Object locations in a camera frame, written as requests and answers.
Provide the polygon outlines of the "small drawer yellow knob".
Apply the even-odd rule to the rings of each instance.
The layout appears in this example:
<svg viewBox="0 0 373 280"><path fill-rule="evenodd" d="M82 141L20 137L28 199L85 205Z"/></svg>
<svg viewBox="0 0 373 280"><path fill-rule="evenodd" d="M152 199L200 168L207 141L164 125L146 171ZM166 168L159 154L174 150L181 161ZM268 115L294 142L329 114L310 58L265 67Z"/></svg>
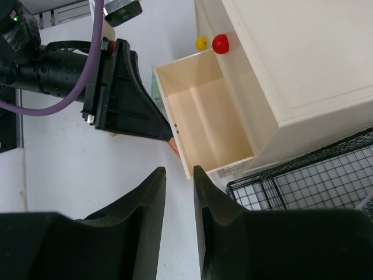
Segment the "small drawer yellow knob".
<svg viewBox="0 0 373 280"><path fill-rule="evenodd" d="M195 47L198 51L205 51L207 49L207 41L205 37L198 37L195 40Z"/></svg>

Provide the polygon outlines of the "drawer red knob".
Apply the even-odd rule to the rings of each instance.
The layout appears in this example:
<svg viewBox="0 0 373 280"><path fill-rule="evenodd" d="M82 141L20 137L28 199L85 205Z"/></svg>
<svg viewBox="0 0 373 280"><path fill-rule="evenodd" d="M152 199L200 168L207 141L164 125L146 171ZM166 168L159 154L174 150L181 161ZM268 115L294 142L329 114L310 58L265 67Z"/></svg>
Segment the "drawer red knob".
<svg viewBox="0 0 373 280"><path fill-rule="evenodd" d="M216 54L226 54L230 50L229 40L226 34L218 34L212 41L212 49Z"/></svg>

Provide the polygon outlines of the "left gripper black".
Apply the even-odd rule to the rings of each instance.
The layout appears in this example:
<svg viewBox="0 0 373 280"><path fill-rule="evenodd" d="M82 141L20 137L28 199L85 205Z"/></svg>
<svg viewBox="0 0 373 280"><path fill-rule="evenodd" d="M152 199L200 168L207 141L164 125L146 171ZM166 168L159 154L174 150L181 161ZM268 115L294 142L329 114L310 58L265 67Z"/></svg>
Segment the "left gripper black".
<svg viewBox="0 0 373 280"><path fill-rule="evenodd" d="M126 40L105 37L85 87L82 117L95 126L101 97L101 129L161 141L173 137L171 126L142 84L138 54Z"/></svg>

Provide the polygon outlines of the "green transparent correction tape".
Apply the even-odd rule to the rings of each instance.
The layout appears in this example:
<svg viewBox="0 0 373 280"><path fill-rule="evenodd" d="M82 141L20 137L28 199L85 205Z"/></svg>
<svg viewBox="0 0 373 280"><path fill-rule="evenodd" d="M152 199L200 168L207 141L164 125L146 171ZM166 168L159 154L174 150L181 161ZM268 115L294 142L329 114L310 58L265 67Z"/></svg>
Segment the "green transparent correction tape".
<svg viewBox="0 0 373 280"><path fill-rule="evenodd" d="M163 103L163 100L161 98L160 89L159 89L159 86L158 86L158 83L157 83L154 72L152 72L151 98L154 101L157 108L162 113L162 115L166 119L168 119L167 118L167 113L166 113L166 110L165 110L165 107L164 107L164 103Z"/></svg>

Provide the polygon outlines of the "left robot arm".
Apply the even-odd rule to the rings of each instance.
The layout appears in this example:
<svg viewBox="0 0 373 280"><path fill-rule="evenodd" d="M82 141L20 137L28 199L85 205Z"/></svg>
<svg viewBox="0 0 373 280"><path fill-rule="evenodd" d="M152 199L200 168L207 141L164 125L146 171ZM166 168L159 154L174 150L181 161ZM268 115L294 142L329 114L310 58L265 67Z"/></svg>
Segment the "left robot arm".
<svg viewBox="0 0 373 280"><path fill-rule="evenodd" d="M1 2L1 86L59 97L45 109L1 102L24 116L50 116L73 102L98 130L161 141L171 127L140 78L138 55L126 40L103 35L142 13L138 1L95 1L90 41L63 40L42 45L38 23L20 1Z"/></svg>

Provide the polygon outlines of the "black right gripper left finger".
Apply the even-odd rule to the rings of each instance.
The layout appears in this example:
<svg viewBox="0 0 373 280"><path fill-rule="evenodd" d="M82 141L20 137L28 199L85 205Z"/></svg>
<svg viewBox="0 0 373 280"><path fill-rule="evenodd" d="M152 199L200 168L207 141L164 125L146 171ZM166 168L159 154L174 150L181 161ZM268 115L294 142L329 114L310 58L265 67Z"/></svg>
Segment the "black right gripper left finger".
<svg viewBox="0 0 373 280"><path fill-rule="evenodd" d="M155 279L166 200L166 170L90 214L1 215L2 279Z"/></svg>

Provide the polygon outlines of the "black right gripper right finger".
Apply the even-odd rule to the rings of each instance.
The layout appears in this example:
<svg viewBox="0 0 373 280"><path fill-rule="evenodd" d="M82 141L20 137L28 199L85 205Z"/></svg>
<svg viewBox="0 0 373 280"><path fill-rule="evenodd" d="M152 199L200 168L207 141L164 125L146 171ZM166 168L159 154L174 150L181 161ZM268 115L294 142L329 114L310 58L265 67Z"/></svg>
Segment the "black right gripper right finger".
<svg viewBox="0 0 373 280"><path fill-rule="evenodd" d="M358 210L250 211L193 169L202 279L371 279L372 220Z"/></svg>

